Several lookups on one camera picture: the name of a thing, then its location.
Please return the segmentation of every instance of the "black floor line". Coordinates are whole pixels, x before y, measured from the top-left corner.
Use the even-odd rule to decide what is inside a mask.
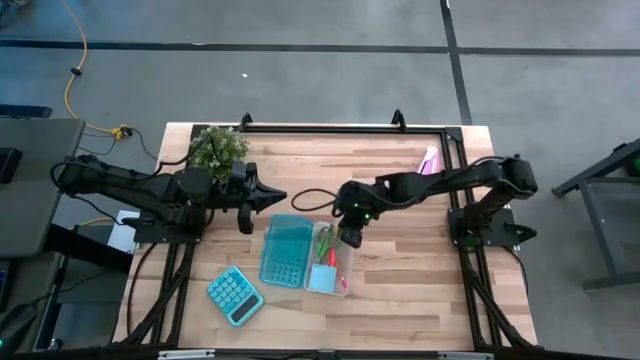
[[[0,47],[38,49],[82,49],[79,41],[40,41],[0,39]],[[144,51],[255,51],[255,52],[328,52],[328,53],[392,53],[392,54],[446,54],[446,46],[403,45],[293,45],[293,44],[193,44],[91,41],[90,50],[144,50]]]
[[[447,44],[449,45],[449,60],[451,61],[451,71],[453,73],[453,85],[456,90],[456,97],[458,98],[460,120],[462,125],[473,125],[469,100],[467,99],[467,90],[464,86],[464,77],[462,76],[462,65],[460,64],[456,33],[453,29],[453,20],[451,19],[451,9],[449,9],[448,1],[440,0],[440,8],[442,9],[444,31],[447,37]]]
[[[491,48],[459,47],[460,55],[490,56],[580,56],[580,57],[637,57],[640,49],[544,49],[544,48]]]

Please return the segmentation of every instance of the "gray concrete floor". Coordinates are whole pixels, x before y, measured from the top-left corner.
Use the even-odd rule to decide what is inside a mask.
[[[447,44],[437,0],[69,3],[94,41]],[[449,3],[460,46],[640,47],[637,1]],[[55,1],[34,0],[3,25],[0,38],[79,39]],[[67,117],[62,93],[80,56],[0,48],[0,102],[50,106],[53,118]],[[638,137],[640,58],[462,56],[461,64],[473,123],[490,127],[496,153],[530,160],[540,185],[535,197],[513,204],[519,222],[539,231],[522,257],[540,344],[638,357],[640,288],[582,291],[582,282],[605,275],[602,257],[580,196],[556,199],[549,191]],[[84,72],[72,92],[76,112],[101,126],[138,128],[153,152],[168,121],[233,121],[247,111],[256,121],[387,123],[401,108],[411,123],[461,124],[447,54],[94,50]],[[101,151],[108,142],[82,144]],[[104,160],[142,171],[154,166],[135,140]],[[94,199],[111,213],[122,208]],[[64,199],[56,221],[95,215]]]

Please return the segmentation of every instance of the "yellow cable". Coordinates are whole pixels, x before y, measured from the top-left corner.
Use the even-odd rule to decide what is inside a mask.
[[[93,220],[89,220],[89,221],[85,221],[83,223],[78,224],[78,226],[87,226],[87,225],[91,225],[91,224],[95,224],[95,223],[99,223],[99,222],[113,222],[113,219],[111,218],[97,218],[97,219],[93,219]]]
[[[69,7],[69,4],[67,4],[66,0],[60,0],[60,2],[62,3],[62,5],[65,7],[65,9],[67,10],[67,13],[69,13],[69,15],[71,16],[71,18],[73,18],[73,22],[76,24],[76,27],[78,28],[78,31],[80,32],[80,36],[82,36],[82,59],[80,59],[80,62],[78,63],[78,65],[75,67],[78,72],[82,71],[82,66],[84,65],[85,60],[87,60],[87,37],[84,35],[84,31],[82,30],[82,26],[80,25],[80,21],[78,21],[78,18],[76,17],[76,14],[73,13],[73,10],[71,10],[71,8]],[[78,115],[76,115],[75,112],[73,112],[73,110],[71,109],[71,104],[69,102],[69,91],[71,90],[71,85],[73,85],[73,82],[75,81],[77,75],[72,73],[71,74],[71,78],[69,79],[69,82],[67,83],[67,87],[64,89],[64,105],[67,107],[67,111],[69,112],[69,114],[71,114],[71,116],[74,119],[79,119]],[[105,132],[105,133],[109,133],[112,134],[113,136],[116,137],[116,139],[122,139],[124,137],[124,135],[122,134],[122,132],[120,131],[120,128],[113,128],[113,129],[106,129],[106,128],[102,128],[99,126],[95,126],[95,125],[91,125],[89,123],[87,123],[87,127],[97,130],[97,131],[101,131],[101,132]]]

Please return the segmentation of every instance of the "wooden tabletop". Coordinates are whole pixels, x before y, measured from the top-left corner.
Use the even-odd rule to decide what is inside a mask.
[[[169,123],[161,160],[177,160],[189,147],[193,124]],[[493,154],[489,130],[462,127],[471,162]],[[412,171],[433,135],[246,134],[246,161],[258,164],[265,185],[287,191],[286,200],[252,215],[252,235],[237,229],[236,213],[217,212],[196,247],[184,309],[180,347],[365,350],[471,350],[473,348],[457,251],[450,245],[445,212],[448,195],[428,198],[402,211],[385,213],[364,230],[355,251],[349,294],[342,298],[263,284],[258,279],[265,228],[277,213],[297,213],[290,199],[307,188],[337,191],[349,179],[371,182],[376,175]],[[480,198],[487,189],[476,189]],[[330,199],[301,198],[300,206]],[[336,219],[324,209],[305,216]],[[130,278],[146,247],[136,251]],[[158,296],[168,246],[158,245],[143,264],[132,299],[135,327]],[[521,334],[536,342],[519,264],[501,248],[487,248],[494,297]],[[263,295],[265,306],[243,327],[233,328],[206,295],[206,286],[225,268],[241,268]],[[126,297],[114,340],[126,336]],[[169,304],[163,339],[170,329]],[[484,306],[478,307],[489,339]]]

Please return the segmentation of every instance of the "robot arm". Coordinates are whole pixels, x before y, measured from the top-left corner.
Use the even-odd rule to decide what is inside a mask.
[[[59,167],[62,171],[56,176]],[[208,225],[207,210],[238,209],[240,231],[251,234],[251,211],[260,212],[287,196],[260,182],[255,163],[234,163],[229,181],[220,183],[204,169],[148,175],[82,155],[54,166],[51,179],[71,197],[102,194],[152,214],[153,222],[187,231]]]
[[[342,216],[338,225],[341,240],[359,248],[362,228],[385,211],[406,209],[432,195],[478,186],[492,189],[480,202],[465,206],[461,224],[475,235],[490,226],[492,215],[512,199],[527,199],[538,190],[529,162],[518,155],[488,157],[433,175],[395,173],[376,177],[372,185],[349,181],[340,188],[332,214]]]

